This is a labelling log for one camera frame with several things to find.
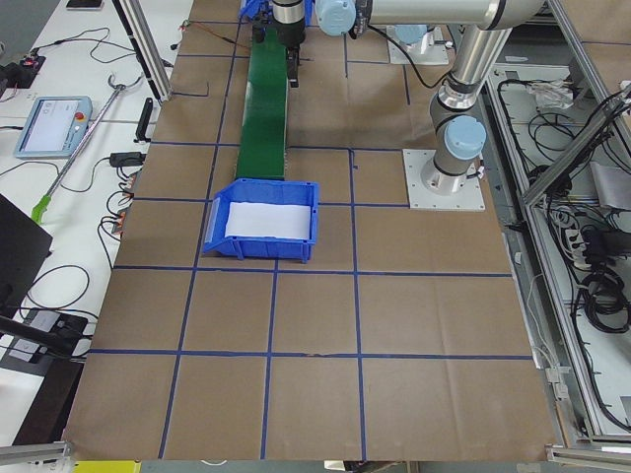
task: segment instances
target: green tip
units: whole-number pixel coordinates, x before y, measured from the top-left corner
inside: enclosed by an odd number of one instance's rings
[[[31,218],[36,224],[41,225],[41,218],[46,210],[48,210],[48,204],[50,203],[51,197],[49,195],[44,195],[37,205],[33,207],[31,210]]]

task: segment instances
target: metal plate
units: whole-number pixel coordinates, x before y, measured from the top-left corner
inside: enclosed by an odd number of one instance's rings
[[[448,197],[435,194],[425,186],[421,169],[435,153],[435,150],[403,150],[410,209],[483,212],[486,207],[478,179],[468,179],[459,193]],[[475,166],[471,165],[467,173],[475,173]]]
[[[396,40],[395,27],[387,27],[387,35]],[[443,32],[440,27],[434,29],[434,40],[442,41]],[[402,44],[406,48],[407,53],[410,55],[414,64],[421,64],[424,66],[443,66],[450,63],[450,58],[447,55],[447,49],[442,44],[435,44],[427,48],[425,53],[421,54],[421,43],[407,46]],[[391,42],[387,43],[387,49],[390,53],[390,64],[409,64],[407,58],[394,46]]]

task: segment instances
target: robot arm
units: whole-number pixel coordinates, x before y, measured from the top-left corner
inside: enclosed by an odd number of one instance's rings
[[[320,28],[327,34],[360,36],[377,25],[466,24],[456,61],[434,96],[430,114],[438,150],[422,172],[435,193],[451,195],[466,180],[469,164],[486,141],[484,127],[468,115],[511,28],[529,20],[543,0],[315,0]]]

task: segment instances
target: green strip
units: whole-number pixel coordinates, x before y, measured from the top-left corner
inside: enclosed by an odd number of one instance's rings
[[[265,41],[252,45],[236,178],[285,178],[286,123],[285,47],[268,29]]]

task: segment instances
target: power adapter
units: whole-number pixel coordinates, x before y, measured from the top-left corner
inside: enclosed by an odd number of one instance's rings
[[[139,151],[127,153],[111,153],[109,155],[109,165],[113,168],[126,168],[132,166],[142,166],[147,155]]]

